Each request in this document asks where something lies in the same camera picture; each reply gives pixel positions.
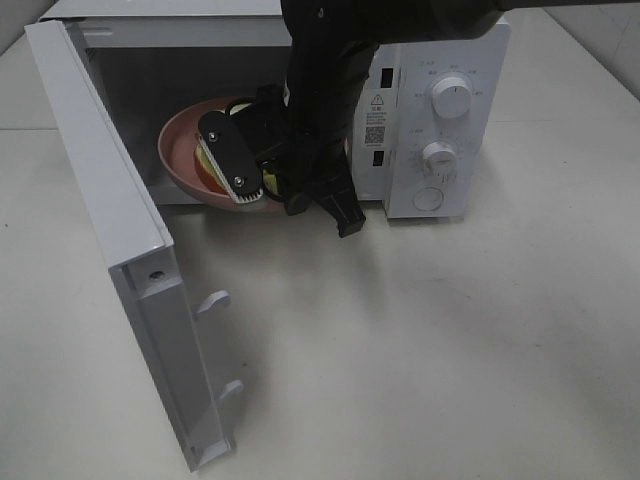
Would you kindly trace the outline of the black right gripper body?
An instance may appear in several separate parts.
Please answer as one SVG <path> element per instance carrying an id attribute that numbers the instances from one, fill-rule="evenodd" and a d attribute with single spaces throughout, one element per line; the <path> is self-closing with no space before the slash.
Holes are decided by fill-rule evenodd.
<path id="1" fill-rule="evenodd" d="M 253 103 L 234 114 L 234 123 L 261 172 L 266 169 L 276 175 L 281 195 L 276 201 L 293 216 L 316 203 L 313 180 L 345 149 L 341 134 L 314 133 L 293 125 L 282 94 L 278 85 L 259 88 L 249 97 Z"/>

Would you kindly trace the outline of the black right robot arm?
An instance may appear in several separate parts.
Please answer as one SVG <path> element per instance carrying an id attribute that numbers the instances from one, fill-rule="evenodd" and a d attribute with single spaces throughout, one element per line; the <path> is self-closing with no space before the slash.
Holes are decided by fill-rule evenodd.
<path id="1" fill-rule="evenodd" d="M 349 171 L 348 137 L 383 44 L 475 39 L 508 1 L 284 1 L 292 37 L 284 86 L 260 88 L 236 124 L 256 162 L 274 174 L 288 215 L 317 203 L 341 237 L 366 220 Z"/>

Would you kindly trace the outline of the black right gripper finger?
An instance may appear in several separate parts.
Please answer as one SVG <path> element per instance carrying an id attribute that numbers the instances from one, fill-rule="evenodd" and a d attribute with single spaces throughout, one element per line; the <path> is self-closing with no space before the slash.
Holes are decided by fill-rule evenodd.
<path id="1" fill-rule="evenodd" d="M 340 238 L 353 235 L 363 228 L 365 215 L 344 150 L 333 165 L 313 180 L 313 200 L 334 218 Z"/>

